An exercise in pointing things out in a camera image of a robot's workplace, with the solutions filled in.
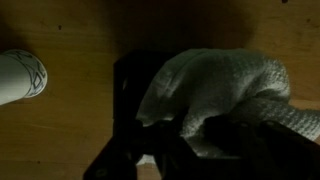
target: white cup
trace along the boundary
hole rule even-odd
[[[48,81],[40,60],[23,50],[0,54],[0,105],[40,94]]]

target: wooden surface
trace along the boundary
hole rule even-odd
[[[263,51],[286,65],[291,104],[320,109],[319,13],[314,0],[1,0],[0,50],[34,53],[49,82],[0,107],[0,179],[81,179],[111,135],[112,64],[132,49]]]

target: black object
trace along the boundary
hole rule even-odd
[[[206,138],[230,157],[198,158],[179,136],[187,113],[142,127],[135,120],[154,75],[173,53],[136,51],[114,65],[114,133],[84,174],[84,180],[136,180],[136,163],[154,155],[162,179],[316,180],[320,148],[277,122],[253,126],[228,116],[206,120]]]

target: white container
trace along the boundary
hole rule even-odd
[[[40,60],[23,50],[0,54],[0,105],[40,94],[48,81]]]

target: wood grain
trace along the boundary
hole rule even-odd
[[[111,136],[112,64],[133,49],[262,51],[286,65],[291,104],[320,109],[319,12],[312,0],[0,1],[0,50],[28,50],[49,73],[41,95],[0,107],[0,179],[81,179]]]

